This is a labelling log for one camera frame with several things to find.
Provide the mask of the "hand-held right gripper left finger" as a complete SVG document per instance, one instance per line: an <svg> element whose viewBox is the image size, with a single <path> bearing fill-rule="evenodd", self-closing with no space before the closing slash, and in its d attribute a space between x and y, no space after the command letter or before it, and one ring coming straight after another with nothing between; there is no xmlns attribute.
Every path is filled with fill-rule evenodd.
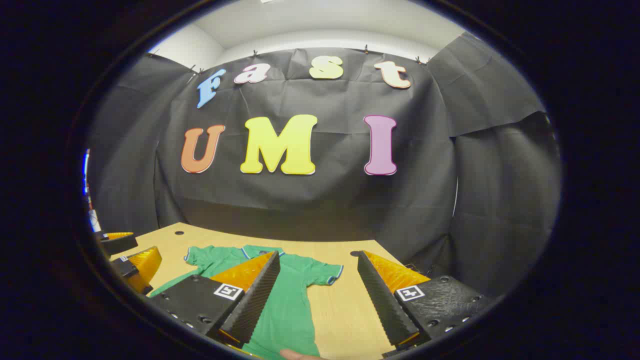
<svg viewBox="0 0 640 360"><path fill-rule="evenodd" d="M215 276L190 275L148 301L188 331L240 349L251 340L280 271L279 253L266 252Z"/></svg>

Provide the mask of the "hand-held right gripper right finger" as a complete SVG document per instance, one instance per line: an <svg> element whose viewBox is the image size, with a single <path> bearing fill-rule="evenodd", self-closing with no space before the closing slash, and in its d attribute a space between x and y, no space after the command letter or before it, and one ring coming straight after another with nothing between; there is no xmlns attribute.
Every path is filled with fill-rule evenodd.
<svg viewBox="0 0 640 360"><path fill-rule="evenodd" d="M357 258L358 274L394 346L384 358L444 337L494 300L450 275L429 278L365 250Z"/></svg>

